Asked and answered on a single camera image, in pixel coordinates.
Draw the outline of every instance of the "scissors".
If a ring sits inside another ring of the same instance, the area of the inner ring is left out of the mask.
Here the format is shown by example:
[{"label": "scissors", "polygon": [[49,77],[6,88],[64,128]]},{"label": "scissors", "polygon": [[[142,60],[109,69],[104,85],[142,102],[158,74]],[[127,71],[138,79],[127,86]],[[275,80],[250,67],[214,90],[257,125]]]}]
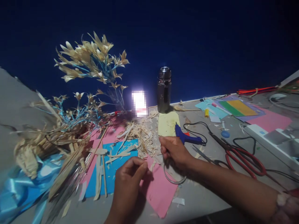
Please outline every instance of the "scissors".
[{"label": "scissors", "polygon": [[202,151],[200,151],[195,145],[193,145],[193,147],[191,147],[191,148],[193,148],[198,154],[200,154],[202,157],[204,157],[208,162],[214,163],[214,164],[217,165],[217,166],[221,166],[220,164],[223,164],[223,165],[225,165],[228,169],[231,170],[231,167],[230,167],[227,163],[225,163],[225,162],[223,162],[223,161],[221,161],[221,160],[211,160],[211,159],[210,159],[209,157],[207,157]]},{"label": "scissors", "polygon": [[224,139],[219,139],[216,135],[214,135],[212,132],[209,132],[209,134],[215,139],[218,144],[220,144],[224,150],[225,150],[225,159],[229,167],[235,171],[232,164],[230,163],[230,158],[232,158],[238,165],[240,165],[249,175],[256,180],[256,176],[264,176],[267,174],[265,167],[263,164],[251,153],[247,152],[246,150],[243,150],[241,148],[237,148],[235,146],[232,146]]}]

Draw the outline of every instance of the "blue ribbon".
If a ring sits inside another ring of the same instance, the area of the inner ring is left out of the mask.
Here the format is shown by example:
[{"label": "blue ribbon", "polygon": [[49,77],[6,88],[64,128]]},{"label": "blue ribbon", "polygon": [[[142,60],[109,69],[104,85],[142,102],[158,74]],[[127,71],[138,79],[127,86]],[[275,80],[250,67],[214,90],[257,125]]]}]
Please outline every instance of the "blue ribbon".
[{"label": "blue ribbon", "polygon": [[41,222],[49,190],[62,166],[62,161],[58,161],[61,157],[55,154],[44,161],[37,158],[39,169],[37,178],[33,180],[19,168],[9,174],[0,194],[0,222],[10,223],[36,202],[38,204],[32,223]]}]

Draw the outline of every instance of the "blue glue gun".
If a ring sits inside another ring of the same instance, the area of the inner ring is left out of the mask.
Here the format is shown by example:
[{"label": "blue glue gun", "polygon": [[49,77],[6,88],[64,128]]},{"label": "blue glue gun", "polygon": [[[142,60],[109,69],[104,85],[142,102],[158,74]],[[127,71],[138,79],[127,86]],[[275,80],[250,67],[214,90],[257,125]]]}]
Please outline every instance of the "blue glue gun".
[{"label": "blue glue gun", "polygon": [[174,130],[175,130],[175,135],[177,137],[180,137],[180,140],[182,141],[183,145],[185,144],[185,142],[189,142],[189,143],[196,144],[196,145],[202,144],[201,137],[191,137],[191,136],[185,135],[182,132],[181,127],[177,123],[175,123]]}]

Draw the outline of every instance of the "light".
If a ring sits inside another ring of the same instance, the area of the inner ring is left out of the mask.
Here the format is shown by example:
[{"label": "light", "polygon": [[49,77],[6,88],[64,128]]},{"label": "light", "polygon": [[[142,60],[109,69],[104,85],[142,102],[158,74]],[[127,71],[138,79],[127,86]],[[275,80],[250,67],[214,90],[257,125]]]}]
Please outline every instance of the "light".
[{"label": "light", "polygon": [[135,117],[146,117],[148,115],[145,91],[132,91],[132,103],[132,113]]}]

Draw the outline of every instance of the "stainless steel thermos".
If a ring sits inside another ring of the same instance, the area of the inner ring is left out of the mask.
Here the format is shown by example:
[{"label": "stainless steel thermos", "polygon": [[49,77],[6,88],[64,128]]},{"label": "stainless steel thermos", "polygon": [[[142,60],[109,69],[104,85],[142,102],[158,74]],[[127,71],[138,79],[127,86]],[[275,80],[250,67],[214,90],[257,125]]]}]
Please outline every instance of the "stainless steel thermos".
[{"label": "stainless steel thermos", "polygon": [[170,110],[171,70],[162,67],[158,75],[158,112],[166,114]]}]

